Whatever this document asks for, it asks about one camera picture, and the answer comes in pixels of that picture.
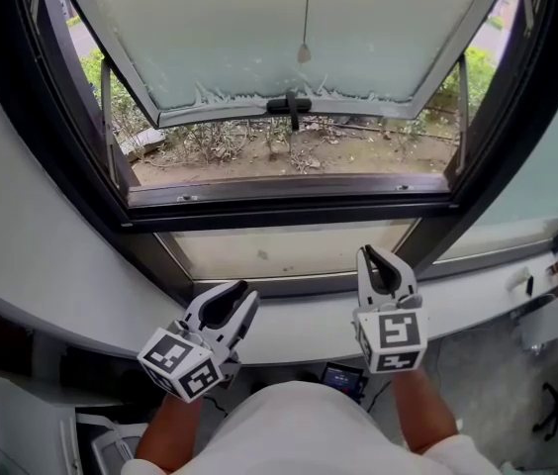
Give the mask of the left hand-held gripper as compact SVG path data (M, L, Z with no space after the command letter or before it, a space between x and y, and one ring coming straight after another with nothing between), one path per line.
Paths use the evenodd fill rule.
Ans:
M139 364L154 384L185 403L228 388L240 368L235 347L258 307L259 294L245 280L217 285L193 299L184 319L156 330Z

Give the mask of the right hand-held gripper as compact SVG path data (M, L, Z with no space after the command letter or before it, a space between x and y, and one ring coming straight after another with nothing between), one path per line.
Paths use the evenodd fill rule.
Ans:
M428 344L428 314L413 269L395 253L367 244L356 253L355 337L371 374L418 369ZM388 299L397 301L385 303Z

